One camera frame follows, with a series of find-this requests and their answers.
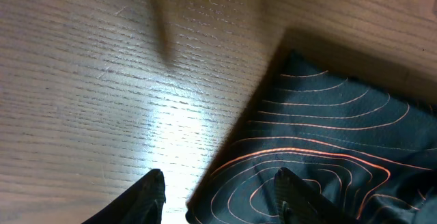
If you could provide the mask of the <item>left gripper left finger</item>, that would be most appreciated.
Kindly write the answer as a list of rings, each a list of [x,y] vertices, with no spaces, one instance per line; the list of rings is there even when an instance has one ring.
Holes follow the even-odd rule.
[[[83,224],[161,224],[165,178],[152,169]]]

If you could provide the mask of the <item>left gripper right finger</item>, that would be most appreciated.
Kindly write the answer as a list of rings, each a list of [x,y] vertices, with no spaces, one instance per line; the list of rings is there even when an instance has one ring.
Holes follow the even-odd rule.
[[[276,172],[274,194],[282,224],[358,223],[288,168],[282,167]]]

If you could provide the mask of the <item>black patterned cycling jersey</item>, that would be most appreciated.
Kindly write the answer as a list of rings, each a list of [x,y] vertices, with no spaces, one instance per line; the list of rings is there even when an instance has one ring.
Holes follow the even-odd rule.
[[[217,156],[189,223],[279,223],[289,169],[336,223],[436,222],[436,105],[318,68],[293,52]]]

